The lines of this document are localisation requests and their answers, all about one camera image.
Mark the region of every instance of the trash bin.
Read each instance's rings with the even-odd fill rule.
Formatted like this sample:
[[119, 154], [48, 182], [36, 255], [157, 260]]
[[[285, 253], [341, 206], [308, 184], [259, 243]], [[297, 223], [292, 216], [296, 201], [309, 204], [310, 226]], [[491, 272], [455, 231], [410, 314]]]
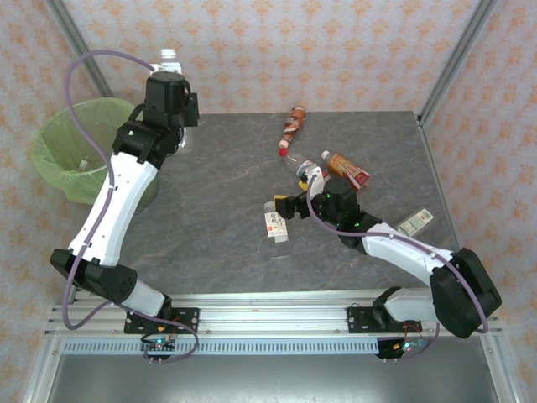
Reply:
[[[117, 129], [128, 120], [134, 105], [117, 98], [97, 98], [74, 109], [82, 126], [110, 156]], [[106, 164], [76, 128], [67, 109], [40, 129], [31, 158], [44, 179], [72, 202], [93, 205], [107, 176]], [[158, 190], [157, 177], [142, 195], [137, 212], [151, 204]]]

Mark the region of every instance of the marble surface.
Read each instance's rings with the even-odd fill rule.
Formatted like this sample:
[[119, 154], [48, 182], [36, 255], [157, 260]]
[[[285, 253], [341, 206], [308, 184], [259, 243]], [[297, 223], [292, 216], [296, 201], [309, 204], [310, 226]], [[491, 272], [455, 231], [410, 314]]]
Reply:
[[[300, 193], [278, 157], [286, 118], [203, 116], [192, 152], [164, 163], [157, 199], [134, 217], [121, 262], [165, 293], [422, 286], [310, 219], [288, 222], [289, 242], [267, 237], [263, 204]], [[358, 196], [363, 210], [395, 226], [425, 207], [435, 219], [417, 239], [455, 248], [413, 113], [308, 113], [290, 149], [321, 164], [325, 149], [344, 154], [372, 175]]]

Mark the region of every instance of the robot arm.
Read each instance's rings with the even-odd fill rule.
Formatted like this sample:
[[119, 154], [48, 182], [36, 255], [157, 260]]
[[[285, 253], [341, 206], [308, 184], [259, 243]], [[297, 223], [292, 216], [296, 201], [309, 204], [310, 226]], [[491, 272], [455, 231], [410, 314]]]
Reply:
[[[142, 113], [142, 120], [137, 120]], [[151, 317], [170, 320], [171, 301], [138, 279], [136, 271], [118, 264], [134, 211], [164, 160], [183, 139], [185, 127], [197, 126], [197, 97], [176, 71], [157, 71], [146, 84], [145, 102], [117, 131], [111, 157], [115, 186], [101, 225], [81, 256], [75, 285], [111, 302]], [[99, 192], [84, 226], [69, 249], [55, 249], [51, 264], [67, 278], [88, 231], [104, 211], [109, 180]]]
[[[369, 323], [378, 323], [379, 331], [389, 332], [391, 326], [408, 320], [440, 322], [459, 338], [468, 338], [481, 325], [481, 319], [471, 297], [461, 282], [436, 256], [453, 265], [475, 294], [486, 317], [501, 305], [502, 300], [487, 271], [475, 253], [469, 249], [453, 252], [438, 249], [414, 239], [412, 244], [401, 240], [404, 235], [360, 209], [356, 193], [347, 179], [330, 178], [326, 183], [317, 174], [306, 172], [310, 182], [311, 206], [316, 216], [337, 228], [339, 238], [348, 248], [362, 254], [386, 260], [423, 281], [430, 290], [404, 290], [393, 287], [373, 304], [362, 309]], [[301, 218], [310, 216], [306, 194], [277, 199], [276, 211], [286, 219], [296, 212]], [[359, 237], [341, 233], [360, 233]]]

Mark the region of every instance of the patterned wallpaper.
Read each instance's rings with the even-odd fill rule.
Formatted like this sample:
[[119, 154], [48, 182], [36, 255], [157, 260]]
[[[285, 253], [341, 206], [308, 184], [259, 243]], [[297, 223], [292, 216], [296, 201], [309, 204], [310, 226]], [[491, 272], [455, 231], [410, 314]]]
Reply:
[[537, 3], [500, 0], [427, 129], [462, 243], [503, 297], [528, 401], [537, 390]]
[[[0, 401], [19, 403], [65, 283], [50, 253], [69, 243], [86, 208], [48, 186], [29, 158], [41, 123], [65, 107], [63, 72], [74, 55], [43, 0], [1, 7], [0, 25]], [[83, 73], [74, 80], [74, 99], [96, 96]]]
[[[203, 113], [419, 112], [478, 0], [66, 0], [91, 49], [176, 48]], [[145, 73], [98, 61], [117, 97]]]

